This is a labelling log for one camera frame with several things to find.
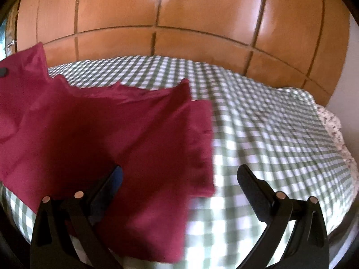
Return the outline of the dark red garment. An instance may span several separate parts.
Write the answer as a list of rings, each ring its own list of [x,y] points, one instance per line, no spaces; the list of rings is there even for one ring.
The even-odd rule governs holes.
[[[38,211],[120,166],[99,234],[117,254],[179,262],[191,199],[215,191],[211,102],[193,100],[185,79],[155,91],[71,86],[49,76],[42,44],[1,67],[1,182]]]

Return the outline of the green white checkered bedspread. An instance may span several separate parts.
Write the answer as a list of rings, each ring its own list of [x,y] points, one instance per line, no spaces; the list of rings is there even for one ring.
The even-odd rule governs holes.
[[[235,268],[263,229],[236,179],[246,163],[275,190],[320,200],[328,232],[343,220],[358,189],[357,172],[329,134],[331,116],[306,91],[273,89],[222,67],[162,56],[84,60],[49,69],[77,87],[121,82],[145,89],[188,78],[196,99],[214,105],[217,192],[193,204],[185,257],[177,268]]]

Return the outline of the floral patterned pillow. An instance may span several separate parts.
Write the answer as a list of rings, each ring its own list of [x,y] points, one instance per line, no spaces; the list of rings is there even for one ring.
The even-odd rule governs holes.
[[[317,104],[316,110],[318,117],[324,125],[327,133],[332,138],[337,150],[341,154],[346,166],[350,171],[354,187],[353,198],[355,198],[358,194],[358,166],[344,141],[340,119],[322,105]]]

